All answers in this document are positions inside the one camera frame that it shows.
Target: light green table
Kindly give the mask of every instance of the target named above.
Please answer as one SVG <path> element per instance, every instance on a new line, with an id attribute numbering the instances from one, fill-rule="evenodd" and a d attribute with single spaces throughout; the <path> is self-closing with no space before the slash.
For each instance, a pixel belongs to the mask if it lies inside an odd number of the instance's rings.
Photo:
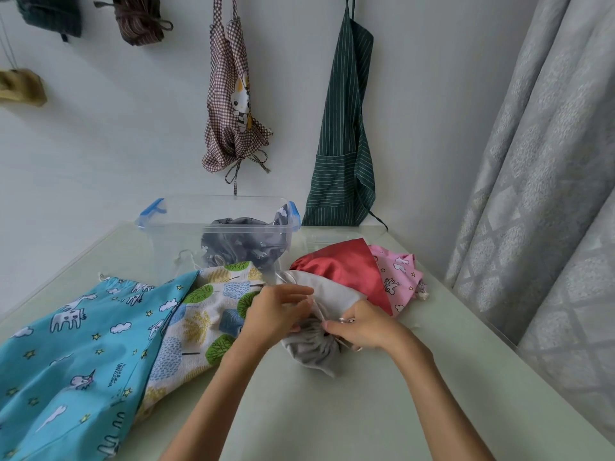
<path id="1" fill-rule="evenodd" d="M 379 227 L 300 233 L 332 240 L 363 236 L 404 251 Z M 301 254 L 296 248 L 293 253 Z M 0 342 L 94 286 L 99 271 L 155 284 L 146 236 L 132 224 L 120 225 L 5 317 Z M 416 334 L 499 461 L 615 460 L 615 448 L 512 349 L 427 272 L 425 280 L 429 300 L 413 302 L 401 321 L 420 325 Z M 431 459 L 404 380 L 389 358 L 372 350 L 342 357 L 341 375 L 330 379 L 296 364 L 281 346 L 270 350 L 242 399 L 221 459 Z M 157 459 L 212 375 L 164 398 L 130 432 L 118 461 Z"/>

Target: plastic storage box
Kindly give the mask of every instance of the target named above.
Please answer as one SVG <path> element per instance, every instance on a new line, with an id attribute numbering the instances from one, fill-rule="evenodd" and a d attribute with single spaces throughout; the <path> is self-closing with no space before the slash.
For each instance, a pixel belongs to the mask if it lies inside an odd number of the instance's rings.
<path id="1" fill-rule="evenodd" d="M 251 217 L 272 223 L 275 213 L 287 207 L 287 224 L 212 225 L 220 218 Z M 135 222 L 151 242 L 156 273 L 161 283 L 179 275 L 206 267 L 201 246 L 205 233 L 216 233 L 225 240 L 238 242 L 245 237 L 278 238 L 288 252 L 293 232 L 301 227 L 295 203 L 281 197 L 243 197 L 226 195 L 172 195 L 155 200 Z M 236 259 L 242 262 L 250 259 Z M 279 261 L 264 271 L 279 270 Z"/>

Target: star print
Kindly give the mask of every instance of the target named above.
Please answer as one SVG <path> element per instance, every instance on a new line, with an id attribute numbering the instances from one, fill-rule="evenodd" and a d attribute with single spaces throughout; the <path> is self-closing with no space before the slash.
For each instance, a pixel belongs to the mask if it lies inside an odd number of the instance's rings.
<path id="1" fill-rule="evenodd" d="M 4 454 L 4 459 L 11 459 L 17 453 L 17 448 L 13 448 L 11 451 L 7 451 Z"/>

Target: gray curtain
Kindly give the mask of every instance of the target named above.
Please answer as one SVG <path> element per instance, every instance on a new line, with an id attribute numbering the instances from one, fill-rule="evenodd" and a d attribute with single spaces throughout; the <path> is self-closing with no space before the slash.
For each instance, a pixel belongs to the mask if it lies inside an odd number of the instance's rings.
<path id="1" fill-rule="evenodd" d="M 615 0 L 539 0 L 446 281 L 615 442 Z"/>

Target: green striped apron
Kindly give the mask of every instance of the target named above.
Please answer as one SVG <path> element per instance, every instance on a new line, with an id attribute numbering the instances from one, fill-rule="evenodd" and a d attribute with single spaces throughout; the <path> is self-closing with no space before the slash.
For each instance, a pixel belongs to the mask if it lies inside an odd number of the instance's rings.
<path id="1" fill-rule="evenodd" d="M 346 0 L 304 225 L 357 226 L 372 214 L 370 208 L 376 199 L 361 109 L 374 37 L 353 20 L 354 5 L 352 0 L 350 16 Z"/>

